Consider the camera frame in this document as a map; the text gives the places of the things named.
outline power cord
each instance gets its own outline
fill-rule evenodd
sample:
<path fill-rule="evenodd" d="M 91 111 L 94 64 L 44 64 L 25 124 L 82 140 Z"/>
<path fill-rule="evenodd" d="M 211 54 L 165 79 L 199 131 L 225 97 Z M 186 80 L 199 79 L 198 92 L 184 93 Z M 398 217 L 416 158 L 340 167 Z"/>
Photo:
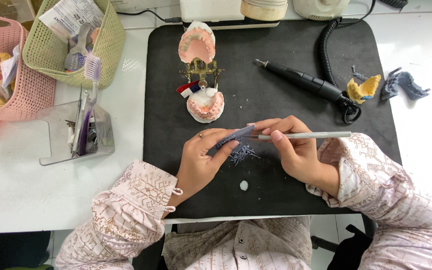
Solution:
<path fill-rule="evenodd" d="M 151 9 L 145 9 L 141 12 L 138 13 L 126 13 L 126 12 L 116 12 L 117 14 L 121 14 L 121 15 L 131 15 L 131 16 L 135 16 L 135 15 L 141 15 L 145 12 L 151 12 L 152 14 L 154 14 L 158 19 L 160 19 L 161 21 L 164 21 L 165 23 L 182 23 L 183 19 L 181 17 L 172 17 L 169 19 L 163 19 L 161 18 L 161 16 L 159 16 L 158 14 L 156 14 L 156 12 L 152 11 Z"/>
<path fill-rule="evenodd" d="M 338 25 L 351 25 L 358 23 L 362 21 L 364 18 L 366 18 L 371 12 L 373 12 L 373 9 L 375 8 L 376 0 L 372 0 L 371 7 L 362 18 L 357 19 L 356 21 L 343 21 L 342 17 L 333 19 L 329 21 L 328 25 L 322 30 L 320 36 L 319 36 L 319 49 L 318 49 L 318 56 L 319 56 L 319 62 L 321 64 L 322 73 L 324 76 L 325 81 L 331 83 L 335 87 L 338 87 L 338 84 L 336 83 L 334 77 L 333 77 L 333 71 L 331 70 L 331 65 L 329 63 L 329 57 L 328 57 L 328 39 L 333 33 L 334 29 Z M 336 102 L 337 106 L 341 110 L 341 120 L 346 124 L 351 124 L 355 122 L 360 116 L 361 116 L 361 107 L 356 102 L 348 98 L 347 96 L 342 95 L 338 101 Z M 348 116 L 354 115 L 354 117 L 351 119 L 348 119 Z"/>

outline white tile floor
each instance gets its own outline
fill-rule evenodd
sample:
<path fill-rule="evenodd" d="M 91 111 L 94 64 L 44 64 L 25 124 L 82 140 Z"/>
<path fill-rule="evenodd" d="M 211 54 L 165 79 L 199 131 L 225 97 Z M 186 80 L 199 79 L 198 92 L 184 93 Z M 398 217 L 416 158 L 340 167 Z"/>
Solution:
<path fill-rule="evenodd" d="M 346 238 L 352 237 L 354 234 L 345 230 L 346 226 L 353 224 L 359 230 L 364 232 L 363 219 L 361 214 L 346 214 L 346 215 L 314 215 L 311 221 L 310 232 L 312 236 L 318 236 L 322 239 L 339 244 Z M 54 261 L 58 255 L 64 239 L 73 230 L 54 230 L 49 241 L 49 255 L 51 258 L 46 264 L 55 266 Z M 171 225 L 167 225 L 165 232 L 171 232 Z M 311 258 L 312 270 L 326 270 L 329 263 L 333 259 L 333 252 L 325 249 L 313 249 Z"/>

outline black work mat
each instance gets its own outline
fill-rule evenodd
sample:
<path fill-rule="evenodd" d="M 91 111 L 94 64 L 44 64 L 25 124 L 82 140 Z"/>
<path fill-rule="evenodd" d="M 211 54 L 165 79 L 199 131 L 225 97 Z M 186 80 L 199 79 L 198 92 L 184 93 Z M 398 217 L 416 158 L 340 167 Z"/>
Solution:
<path fill-rule="evenodd" d="M 375 97 L 363 103 L 360 119 L 347 125 L 341 122 L 335 105 L 253 63 L 255 58 L 270 60 L 322 78 L 315 47 L 325 25 L 320 21 L 282 21 L 274 28 L 214 31 L 214 59 L 218 68 L 225 69 L 218 79 L 225 106 L 221 117 L 210 124 L 195 121 L 186 109 L 186 99 L 176 92 L 188 82 L 179 74 L 186 69 L 178 56 L 183 28 L 156 28 L 148 40 L 143 160 L 176 175 L 184 143 L 198 132 L 243 128 L 247 123 L 295 115 L 313 132 L 365 133 L 401 163 L 391 107 L 389 101 L 380 100 L 383 79 Z M 353 77 L 351 65 L 367 77 L 383 75 L 375 37 L 364 21 L 336 28 L 329 38 L 328 54 L 342 89 Z M 308 193 L 302 182 L 287 175 L 273 145 L 249 144 L 261 159 L 247 157 L 234 166 L 228 158 L 213 181 L 168 218 L 351 213 L 348 208 L 328 207 L 321 197 Z M 249 183 L 247 191 L 239 187 L 243 180 Z"/>

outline toothbrush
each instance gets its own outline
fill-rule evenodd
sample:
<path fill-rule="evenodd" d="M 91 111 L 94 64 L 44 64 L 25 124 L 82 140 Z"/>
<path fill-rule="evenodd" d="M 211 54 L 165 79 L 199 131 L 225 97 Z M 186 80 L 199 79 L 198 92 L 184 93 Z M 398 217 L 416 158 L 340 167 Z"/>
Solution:
<path fill-rule="evenodd" d="M 78 154 L 86 155 L 86 144 L 88 142 L 88 128 L 91 112 L 93 111 L 96 101 L 98 100 L 98 86 L 101 78 L 101 59 L 92 52 L 88 52 L 84 61 L 84 77 L 93 81 L 93 95 L 87 106 L 84 108 L 84 119 L 82 122 L 81 132 L 79 134 Z"/>

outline woman's right hand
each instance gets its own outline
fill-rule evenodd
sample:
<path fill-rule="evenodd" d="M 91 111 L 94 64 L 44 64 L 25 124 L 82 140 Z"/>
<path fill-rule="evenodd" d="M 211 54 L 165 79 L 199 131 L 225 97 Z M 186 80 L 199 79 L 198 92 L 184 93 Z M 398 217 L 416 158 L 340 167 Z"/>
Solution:
<path fill-rule="evenodd" d="M 288 139 L 283 133 L 311 132 L 298 118 L 268 119 L 254 123 L 255 131 L 271 135 L 271 140 L 281 156 L 281 165 L 288 175 L 297 180 L 321 188 L 337 197 L 339 170 L 321 163 L 316 153 L 316 139 Z"/>

